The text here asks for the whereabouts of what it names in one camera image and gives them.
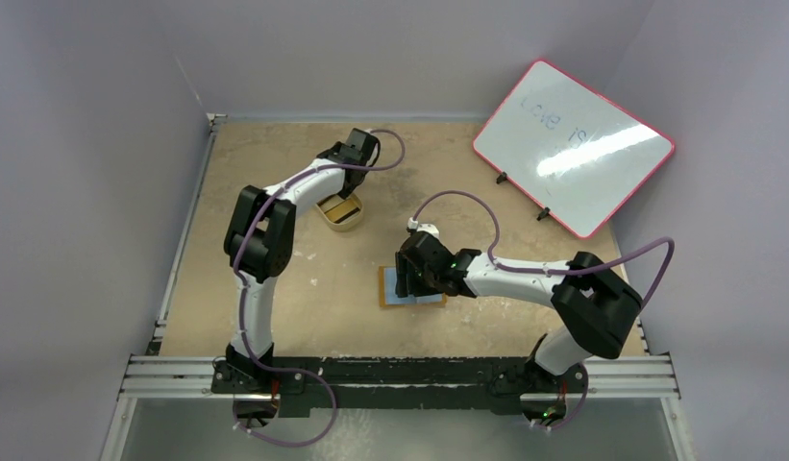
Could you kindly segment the stack of cards in tray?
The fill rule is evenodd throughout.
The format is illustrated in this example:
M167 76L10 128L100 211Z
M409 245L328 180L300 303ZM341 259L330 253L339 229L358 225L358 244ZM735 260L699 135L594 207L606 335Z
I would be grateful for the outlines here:
M318 207L328 223L340 225L360 213L362 203L356 196L341 198L332 195L320 202Z

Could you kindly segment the aluminium table frame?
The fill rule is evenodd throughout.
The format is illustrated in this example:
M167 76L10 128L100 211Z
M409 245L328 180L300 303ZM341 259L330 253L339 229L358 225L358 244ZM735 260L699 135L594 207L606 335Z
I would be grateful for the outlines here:
M672 362L609 225L566 230L475 123L216 127L108 451L131 460L679 459Z

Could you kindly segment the beige oval card tray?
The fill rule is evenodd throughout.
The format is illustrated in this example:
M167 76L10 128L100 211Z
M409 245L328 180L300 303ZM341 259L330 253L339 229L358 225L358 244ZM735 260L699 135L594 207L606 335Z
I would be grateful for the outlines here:
M316 204L316 210L333 231L347 232L356 227L364 217L364 206L360 197L352 193L347 198L332 195Z

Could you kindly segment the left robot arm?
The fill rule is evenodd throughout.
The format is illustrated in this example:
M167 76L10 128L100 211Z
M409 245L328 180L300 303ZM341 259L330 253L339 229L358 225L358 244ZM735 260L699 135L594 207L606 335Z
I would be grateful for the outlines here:
M239 192L224 239L238 290L225 361L248 392L262 392L272 383L274 292L292 258L298 216L331 196L349 197L376 167L380 148L371 131L353 129L292 177Z

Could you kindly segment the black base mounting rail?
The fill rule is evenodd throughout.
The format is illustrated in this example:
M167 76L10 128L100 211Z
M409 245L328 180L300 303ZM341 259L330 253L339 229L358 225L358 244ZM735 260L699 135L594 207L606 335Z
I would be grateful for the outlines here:
M584 365L562 376L535 369L523 356L312 357L277 356L258 382L212 364L214 394L244 400L262 395L283 417L306 417L315 408L487 410L495 415L558 419L565 400L586 387Z

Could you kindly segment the pink framed whiteboard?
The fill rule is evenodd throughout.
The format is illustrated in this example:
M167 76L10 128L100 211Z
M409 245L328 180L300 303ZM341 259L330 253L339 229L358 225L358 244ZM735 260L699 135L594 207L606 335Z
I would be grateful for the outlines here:
M585 239L669 159L672 139L548 61L534 61L474 152Z

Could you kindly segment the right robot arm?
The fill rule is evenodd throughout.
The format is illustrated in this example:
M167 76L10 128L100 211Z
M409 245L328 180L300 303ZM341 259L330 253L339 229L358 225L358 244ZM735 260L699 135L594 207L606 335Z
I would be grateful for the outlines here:
M643 307L641 296L588 252L569 260L490 259L448 250L431 233L412 232L395 254L398 297L497 297L552 309L562 327L543 336L526 366L529 384L548 391L590 357L616 359Z

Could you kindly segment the orange leather card holder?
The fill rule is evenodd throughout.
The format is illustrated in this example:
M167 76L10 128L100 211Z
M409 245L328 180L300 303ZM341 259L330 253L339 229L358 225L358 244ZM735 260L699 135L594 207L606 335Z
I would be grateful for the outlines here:
M429 293L425 290L409 291L407 285L398 283L394 266L378 268L378 303L381 308L400 306L442 306L447 296L442 293Z

